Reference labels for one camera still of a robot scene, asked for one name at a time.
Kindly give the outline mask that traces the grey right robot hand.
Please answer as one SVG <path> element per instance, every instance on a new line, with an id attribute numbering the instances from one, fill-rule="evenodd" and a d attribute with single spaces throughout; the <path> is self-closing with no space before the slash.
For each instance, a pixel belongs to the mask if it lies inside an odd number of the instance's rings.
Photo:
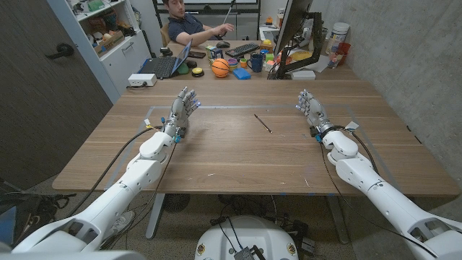
<path id="1" fill-rule="evenodd" d="M 307 90 L 300 92 L 296 109 L 302 111 L 305 115 L 310 125 L 310 135 L 312 137 L 319 136 L 322 139 L 329 131 L 334 129 L 326 109 L 311 92 Z"/>

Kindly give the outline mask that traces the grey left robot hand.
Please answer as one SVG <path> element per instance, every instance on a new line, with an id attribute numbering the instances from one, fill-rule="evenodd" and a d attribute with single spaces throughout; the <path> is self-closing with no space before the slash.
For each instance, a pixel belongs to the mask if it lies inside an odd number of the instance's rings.
<path id="1" fill-rule="evenodd" d="M 201 103 L 196 99 L 195 90 L 188 91 L 188 88 L 184 87 L 171 105 L 170 114 L 164 123 L 162 132 L 173 139 L 184 138 L 189 125 L 188 118 L 200 105 Z"/>

